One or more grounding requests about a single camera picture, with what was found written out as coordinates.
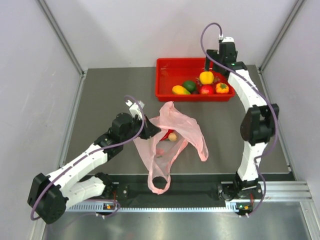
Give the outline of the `fruit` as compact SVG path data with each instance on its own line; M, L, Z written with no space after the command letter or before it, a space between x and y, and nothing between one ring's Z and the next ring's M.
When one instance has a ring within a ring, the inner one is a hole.
M214 74L211 71L203 71L199 74L199 81L202 85L211 85L214 79Z

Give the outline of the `red chili pepper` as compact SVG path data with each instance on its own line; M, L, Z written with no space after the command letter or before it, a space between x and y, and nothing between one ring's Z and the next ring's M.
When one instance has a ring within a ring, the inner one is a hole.
M167 131L167 133L161 138L160 141L170 141L170 140L168 139L168 135L169 135L170 133L175 133L175 131L174 131L173 129L169 129L169 130Z

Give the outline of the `pink plastic bag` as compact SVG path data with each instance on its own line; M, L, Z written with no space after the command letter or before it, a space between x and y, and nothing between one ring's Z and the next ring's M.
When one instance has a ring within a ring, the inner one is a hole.
M170 188L171 167L188 144L197 150L202 162L208 159L209 151L197 121L178 111L172 101L166 102L160 108L159 116L151 118L150 122L161 132L147 140L138 137L133 142L148 170L148 188L154 194L161 195ZM168 130L174 130L176 141L161 141Z

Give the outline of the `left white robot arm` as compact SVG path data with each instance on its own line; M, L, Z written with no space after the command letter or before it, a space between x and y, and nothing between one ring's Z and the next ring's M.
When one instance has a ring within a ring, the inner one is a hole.
M48 175L39 173L33 178L27 199L32 208L30 218L50 225L82 201L98 196L109 198L114 187L108 175L97 173L85 181L82 178L118 155L125 144L136 138L148 140L160 131L146 116L118 114L108 131L82 154Z

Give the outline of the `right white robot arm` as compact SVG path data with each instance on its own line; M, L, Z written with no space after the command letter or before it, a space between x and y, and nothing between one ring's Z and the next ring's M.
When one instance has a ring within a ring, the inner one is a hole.
M206 51L205 70L222 74L239 97L245 116L240 125L240 135L244 141L241 164L235 173L233 186L225 188L221 195L228 200L246 198L258 190L258 170L270 139L276 133L275 121L279 106L268 104L251 80L246 65L237 61L238 52L232 37L219 40L219 49Z

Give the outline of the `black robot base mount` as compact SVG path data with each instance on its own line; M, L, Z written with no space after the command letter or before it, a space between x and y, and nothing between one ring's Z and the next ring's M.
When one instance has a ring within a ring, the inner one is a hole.
M169 189L155 194L147 184L147 175L109 175L109 187L100 199L114 199L123 207L212 207L223 201L259 199L259 183L241 189L233 174L173 174Z

